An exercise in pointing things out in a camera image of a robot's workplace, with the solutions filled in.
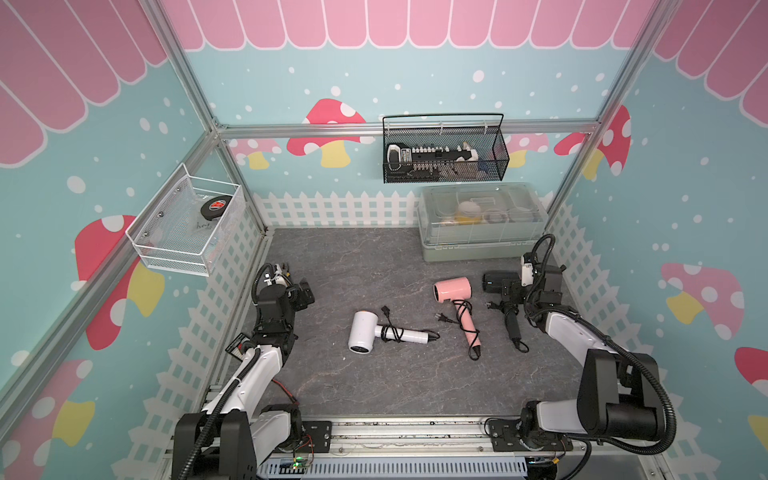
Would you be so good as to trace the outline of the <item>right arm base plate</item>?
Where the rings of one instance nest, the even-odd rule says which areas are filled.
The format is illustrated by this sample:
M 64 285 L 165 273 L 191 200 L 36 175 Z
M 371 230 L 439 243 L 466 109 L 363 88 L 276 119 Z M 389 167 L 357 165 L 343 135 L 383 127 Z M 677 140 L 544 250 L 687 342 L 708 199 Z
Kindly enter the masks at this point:
M 538 430 L 524 433 L 519 419 L 490 417 L 484 421 L 483 430 L 497 453 L 562 454 L 573 449 L 571 440 L 560 433 Z

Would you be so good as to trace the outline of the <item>black red tape measure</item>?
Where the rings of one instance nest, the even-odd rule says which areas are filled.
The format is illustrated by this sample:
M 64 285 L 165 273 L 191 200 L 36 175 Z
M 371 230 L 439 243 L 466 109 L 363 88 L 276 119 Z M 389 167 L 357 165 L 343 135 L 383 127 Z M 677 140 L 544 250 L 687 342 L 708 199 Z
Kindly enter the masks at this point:
M 200 208 L 200 214 L 206 221 L 214 221 L 222 217 L 231 204 L 233 197 L 231 195 L 220 195 L 211 198 Z

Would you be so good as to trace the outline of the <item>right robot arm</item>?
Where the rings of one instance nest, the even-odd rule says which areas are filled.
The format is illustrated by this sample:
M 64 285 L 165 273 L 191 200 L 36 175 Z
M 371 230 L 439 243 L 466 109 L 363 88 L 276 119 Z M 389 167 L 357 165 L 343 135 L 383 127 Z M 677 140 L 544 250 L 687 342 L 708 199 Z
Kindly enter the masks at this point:
M 578 361 L 581 379 L 574 399 L 526 404 L 517 424 L 521 441 L 531 450 L 541 449 L 550 437 L 561 435 L 636 455 L 663 453 L 675 440 L 677 417 L 657 362 L 648 354 L 629 352 L 545 289 L 555 243 L 553 234 L 545 234 L 521 258 L 522 307 L 531 326 Z

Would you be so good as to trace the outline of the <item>black magenta hair dryer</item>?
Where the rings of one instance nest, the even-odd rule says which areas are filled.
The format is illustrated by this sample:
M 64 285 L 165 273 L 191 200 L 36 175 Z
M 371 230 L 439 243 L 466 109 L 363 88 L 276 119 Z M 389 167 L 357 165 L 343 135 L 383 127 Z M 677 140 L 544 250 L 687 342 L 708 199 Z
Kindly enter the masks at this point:
M 519 274 L 514 271 L 488 271 L 482 277 L 482 289 L 486 293 L 500 295 L 499 302 L 487 302 L 486 307 L 503 314 L 508 338 L 519 352 L 528 353 L 530 348 L 522 340 L 517 318 L 519 306 L 515 302 L 515 281 L 518 276 Z

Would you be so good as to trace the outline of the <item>green clear-lid storage box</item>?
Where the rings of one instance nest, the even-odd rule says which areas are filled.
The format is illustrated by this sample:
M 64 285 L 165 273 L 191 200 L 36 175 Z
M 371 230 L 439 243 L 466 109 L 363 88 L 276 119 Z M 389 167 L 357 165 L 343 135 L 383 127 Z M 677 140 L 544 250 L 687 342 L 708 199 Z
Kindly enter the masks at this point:
M 548 213 L 527 183 L 432 186 L 418 221 L 427 262 L 520 257 L 544 234 Z

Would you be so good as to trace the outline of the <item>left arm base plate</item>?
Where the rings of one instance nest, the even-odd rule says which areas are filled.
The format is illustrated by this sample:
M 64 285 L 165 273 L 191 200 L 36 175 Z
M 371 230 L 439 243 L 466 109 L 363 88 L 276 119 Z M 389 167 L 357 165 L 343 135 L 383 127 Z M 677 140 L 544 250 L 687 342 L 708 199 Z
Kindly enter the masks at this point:
M 331 421 L 304 421 L 298 434 L 273 449 L 274 453 L 329 453 L 333 423 Z

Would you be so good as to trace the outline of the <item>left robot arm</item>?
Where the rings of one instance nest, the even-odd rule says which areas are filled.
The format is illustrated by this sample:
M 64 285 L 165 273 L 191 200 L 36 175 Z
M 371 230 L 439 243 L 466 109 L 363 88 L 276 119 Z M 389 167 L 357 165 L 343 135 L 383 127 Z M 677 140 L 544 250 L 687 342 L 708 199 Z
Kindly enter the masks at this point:
M 314 294 L 307 281 L 292 280 L 286 263 L 265 263 L 250 295 L 255 325 L 227 346 L 240 366 L 211 401 L 175 426 L 173 479 L 259 479 L 259 467 L 274 450 L 296 451 L 305 438 L 295 398 L 257 407 L 297 340 L 296 313 L 315 301 Z

